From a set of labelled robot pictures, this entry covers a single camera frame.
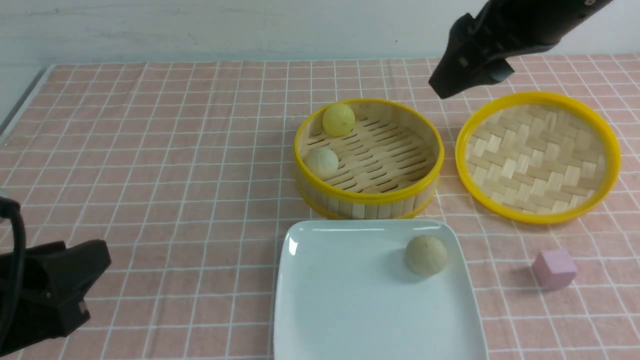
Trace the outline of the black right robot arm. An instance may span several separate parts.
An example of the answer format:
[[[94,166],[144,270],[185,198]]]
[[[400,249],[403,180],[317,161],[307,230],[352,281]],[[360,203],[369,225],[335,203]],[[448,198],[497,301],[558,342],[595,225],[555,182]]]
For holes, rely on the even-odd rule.
[[[544,53],[608,4],[606,0],[489,0],[476,16],[450,28],[446,49],[429,78],[442,100],[500,84],[514,73],[512,57]]]

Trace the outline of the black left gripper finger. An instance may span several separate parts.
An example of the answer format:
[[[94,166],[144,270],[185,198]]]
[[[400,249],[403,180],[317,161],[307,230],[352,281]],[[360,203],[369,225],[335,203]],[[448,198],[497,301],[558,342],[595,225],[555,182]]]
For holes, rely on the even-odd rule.
[[[63,241],[45,244],[49,252],[36,259],[49,280],[48,296],[55,309],[55,338],[68,337],[90,319],[85,297],[112,264],[105,240],[92,239],[73,247]]]

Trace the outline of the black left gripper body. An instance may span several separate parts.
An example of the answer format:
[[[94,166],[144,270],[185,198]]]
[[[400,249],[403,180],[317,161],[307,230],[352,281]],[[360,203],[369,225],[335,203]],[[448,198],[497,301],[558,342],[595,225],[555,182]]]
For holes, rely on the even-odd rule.
[[[17,353],[26,347],[55,339],[56,312],[51,306],[49,280],[41,262],[37,260],[50,251],[48,244],[28,248],[25,253],[23,280],[18,286],[9,284],[13,255],[1,255],[1,303],[15,301],[9,321],[1,321],[6,333],[1,336],[1,355]]]

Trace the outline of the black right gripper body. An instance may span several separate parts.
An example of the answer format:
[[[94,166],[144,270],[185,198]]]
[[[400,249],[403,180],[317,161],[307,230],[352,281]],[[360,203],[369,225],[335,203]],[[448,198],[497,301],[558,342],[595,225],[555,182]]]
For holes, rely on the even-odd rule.
[[[460,16],[450,28],[450,57],[490,63],[540,53],[558,45],[560,32],[540,0],[488,0],[478,14]]]

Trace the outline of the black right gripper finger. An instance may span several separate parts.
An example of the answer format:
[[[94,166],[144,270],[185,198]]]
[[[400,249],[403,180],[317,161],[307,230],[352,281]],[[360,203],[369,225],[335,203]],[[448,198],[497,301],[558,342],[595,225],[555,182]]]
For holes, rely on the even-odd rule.
[[[441,100],[452,98],[481,85],[478,47],[448,47],[429,78],[429,85]]]
[[[515,73],[514,68],[510,66],[506,59],[489,60],[484,63],[467,59],[467,62],[466,91],[482,86],[500,84]]]

